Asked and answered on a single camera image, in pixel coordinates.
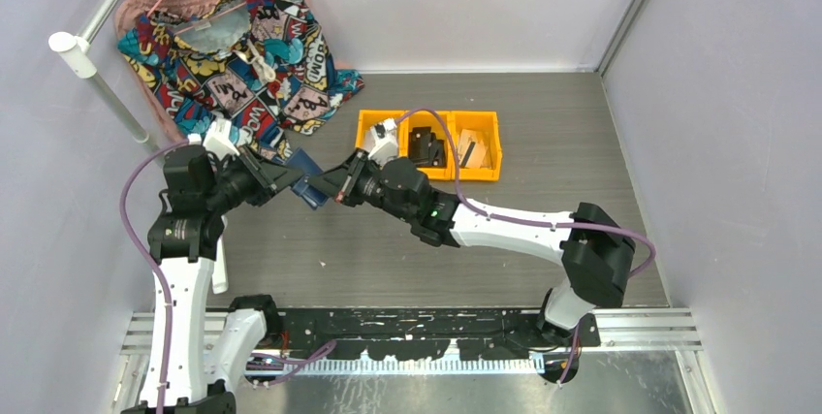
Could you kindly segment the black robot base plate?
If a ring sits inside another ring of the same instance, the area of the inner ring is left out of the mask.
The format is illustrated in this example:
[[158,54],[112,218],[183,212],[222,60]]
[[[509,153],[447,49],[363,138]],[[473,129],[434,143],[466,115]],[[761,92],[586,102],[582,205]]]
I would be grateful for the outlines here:
[[595,317],[568,336],[525,308],[289,308],[282,331],[250,358],[246,377],[537,374],[568,382],[601,337]]

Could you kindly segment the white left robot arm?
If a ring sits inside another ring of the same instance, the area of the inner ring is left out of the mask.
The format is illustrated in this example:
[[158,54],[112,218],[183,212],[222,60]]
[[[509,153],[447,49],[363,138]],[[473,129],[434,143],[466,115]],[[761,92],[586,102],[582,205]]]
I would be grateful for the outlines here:
[[260,207],[300,181],[303,172],[265,160],[242,147],[218,158],[200,144],[176,143],[161,158],[166,187],[161,211],[146,240],[127,213],[136,180],[120,195],[121,220],[154,276],[155,309],[150,358],[133,413],[235,413],[237,386],[256,347],[269,349],[283,334],[275,301],[251,295],[232,301],[221,335],[206,349],[206,301],[218,262],[223,217],[242,204]]

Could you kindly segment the yellow bin with gold cards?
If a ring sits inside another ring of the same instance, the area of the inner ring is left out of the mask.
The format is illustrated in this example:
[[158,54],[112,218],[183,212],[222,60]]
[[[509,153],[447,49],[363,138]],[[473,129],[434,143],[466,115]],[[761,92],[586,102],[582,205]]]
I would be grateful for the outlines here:
[[460,181],[496,182],[503,150],[496,111],[452,111],[450,129],[457,144]]

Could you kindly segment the stack of gold cards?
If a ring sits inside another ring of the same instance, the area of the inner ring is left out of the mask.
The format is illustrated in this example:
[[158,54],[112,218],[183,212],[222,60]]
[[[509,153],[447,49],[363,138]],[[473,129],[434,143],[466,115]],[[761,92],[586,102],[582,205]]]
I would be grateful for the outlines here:
[[461,169],[490,169],[490,134],[462,129],[458,138],[458,164]]

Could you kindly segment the navy leather card holder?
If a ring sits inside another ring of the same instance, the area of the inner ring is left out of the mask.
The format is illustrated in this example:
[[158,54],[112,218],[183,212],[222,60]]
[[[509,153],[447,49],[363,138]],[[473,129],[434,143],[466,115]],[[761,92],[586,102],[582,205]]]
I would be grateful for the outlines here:
[[289,168],[302,171],[302,177],[291,186],[292,192],[300,197],[312,210],[322,207],[329,197],[308,182],[312,176],[320,175],[323,172],[319,165],[302,148],[292,151],[286,165]]

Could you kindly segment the silver clothes rack pole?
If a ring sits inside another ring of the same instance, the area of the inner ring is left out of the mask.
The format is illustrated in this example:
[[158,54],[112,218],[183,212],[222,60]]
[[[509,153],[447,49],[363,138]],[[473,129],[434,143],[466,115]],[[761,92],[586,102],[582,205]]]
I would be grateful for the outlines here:
[[77,79],[116,119],[119,127],[145,152],[159,149],[155,131],[132,113],[132,97],[118,92],[112,74],[123,73],[126,63],[116,47],[113,15],[121,0],[71,0],[81,13],[79,27],[51,33],[48,48],[60,57]]

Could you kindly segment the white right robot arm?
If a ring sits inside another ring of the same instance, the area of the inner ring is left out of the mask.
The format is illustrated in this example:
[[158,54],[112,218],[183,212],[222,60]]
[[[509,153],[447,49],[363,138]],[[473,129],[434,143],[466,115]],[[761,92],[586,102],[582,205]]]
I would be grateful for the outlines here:
[[572,338],[592,309],[623,305],[636,243],[596,204],[560,212],[473,205],[433,187],[406,158],[379,165],[362,150],[308,182],[342,205],[369,204],[402,220],[434,247],[491,247],[561,266],[565,277],[547,293],[537,319],[550,346]]

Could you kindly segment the stack of black cards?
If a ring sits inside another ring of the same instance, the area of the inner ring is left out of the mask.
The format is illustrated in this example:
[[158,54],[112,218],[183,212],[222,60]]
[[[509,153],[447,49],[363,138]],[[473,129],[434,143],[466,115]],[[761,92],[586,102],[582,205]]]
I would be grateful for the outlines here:
[[408,135],[408,158],[422,168],[445,168],[445,142],[430,127],[413,127]]

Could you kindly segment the yellow bin with silver cards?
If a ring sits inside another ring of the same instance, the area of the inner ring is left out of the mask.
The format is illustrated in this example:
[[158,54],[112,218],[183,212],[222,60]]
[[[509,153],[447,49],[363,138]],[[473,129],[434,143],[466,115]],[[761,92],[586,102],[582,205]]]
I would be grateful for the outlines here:
[[379,167],[407,154],[407,136],[399,119],[404,111],[360,110],[355,147]]

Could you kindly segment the yellow bin with black cards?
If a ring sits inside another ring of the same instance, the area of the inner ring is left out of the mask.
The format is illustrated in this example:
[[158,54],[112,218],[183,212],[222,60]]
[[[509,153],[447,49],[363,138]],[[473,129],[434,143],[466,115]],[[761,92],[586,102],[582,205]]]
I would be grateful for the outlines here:
[[406,157],[431,180],[451,180],[455,160],[446,133],[453,139],[456,130],[449,122],[448,111],[410,114],[399,124],[399,156]]

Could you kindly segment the comic print shorts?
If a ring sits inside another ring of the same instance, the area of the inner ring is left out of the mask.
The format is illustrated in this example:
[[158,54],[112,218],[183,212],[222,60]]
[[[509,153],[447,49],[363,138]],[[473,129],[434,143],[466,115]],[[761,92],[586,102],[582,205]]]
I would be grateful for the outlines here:
[[173,136],[224,118],[234,144],[283,162],[287,132],[314,134],[364,87],[335,65],[306,0],[217,0],[196,12],[164,0],[126,26],[118,49]]

